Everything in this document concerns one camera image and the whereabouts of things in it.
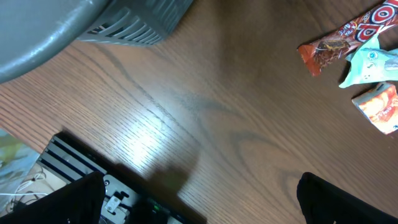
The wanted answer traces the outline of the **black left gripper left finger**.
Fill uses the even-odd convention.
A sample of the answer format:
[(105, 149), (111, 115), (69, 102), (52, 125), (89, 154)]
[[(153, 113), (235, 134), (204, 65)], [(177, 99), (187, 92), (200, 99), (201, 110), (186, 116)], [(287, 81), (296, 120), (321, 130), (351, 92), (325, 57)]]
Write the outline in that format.
[(24, 208), (1, 217), (1, 224), (98, 223), (104, 196), (103, 175), (100, 172), (92, 172)]

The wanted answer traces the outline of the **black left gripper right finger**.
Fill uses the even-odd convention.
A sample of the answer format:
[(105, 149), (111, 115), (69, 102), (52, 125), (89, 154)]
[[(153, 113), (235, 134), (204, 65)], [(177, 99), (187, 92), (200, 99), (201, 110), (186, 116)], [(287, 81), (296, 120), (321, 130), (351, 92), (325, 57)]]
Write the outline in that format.
[(311, 172), (302, 174), (297, 199), (307, 223), (391, 223), (397, 218), (341, 190)]

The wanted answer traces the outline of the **small orange tissue pack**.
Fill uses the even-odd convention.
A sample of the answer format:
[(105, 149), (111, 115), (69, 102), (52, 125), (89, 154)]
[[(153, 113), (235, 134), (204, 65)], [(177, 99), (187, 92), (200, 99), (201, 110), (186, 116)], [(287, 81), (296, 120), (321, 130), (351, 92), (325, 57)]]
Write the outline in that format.
[(373, 89), (353, 98), (352, 102), (383, 134), (397, 131), (397, 90), (394, 84), (378, 83)]

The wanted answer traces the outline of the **teal green wipes pack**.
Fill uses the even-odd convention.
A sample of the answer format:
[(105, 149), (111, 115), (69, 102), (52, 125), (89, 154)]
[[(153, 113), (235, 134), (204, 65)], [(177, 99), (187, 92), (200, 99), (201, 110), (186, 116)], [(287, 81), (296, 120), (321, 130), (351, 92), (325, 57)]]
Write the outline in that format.
[(397, 49), (380, 48), (379, 34), (374, 35), (349, 54), (346, 60), (351, 66), (340, 88), (352, 85), (397, 81)]

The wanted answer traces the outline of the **red Top chocolate bar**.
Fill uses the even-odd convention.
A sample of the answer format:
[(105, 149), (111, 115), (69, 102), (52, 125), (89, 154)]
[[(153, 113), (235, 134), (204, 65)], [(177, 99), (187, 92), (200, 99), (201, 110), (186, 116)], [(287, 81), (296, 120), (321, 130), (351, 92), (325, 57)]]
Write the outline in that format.
[(309, 72), (317, 76), (322, 68), (348, 55), (372, 36), (395, 26), (397, 0), (385, 0), (338, 30), (309, 44), (302, 44), (297, 50)]

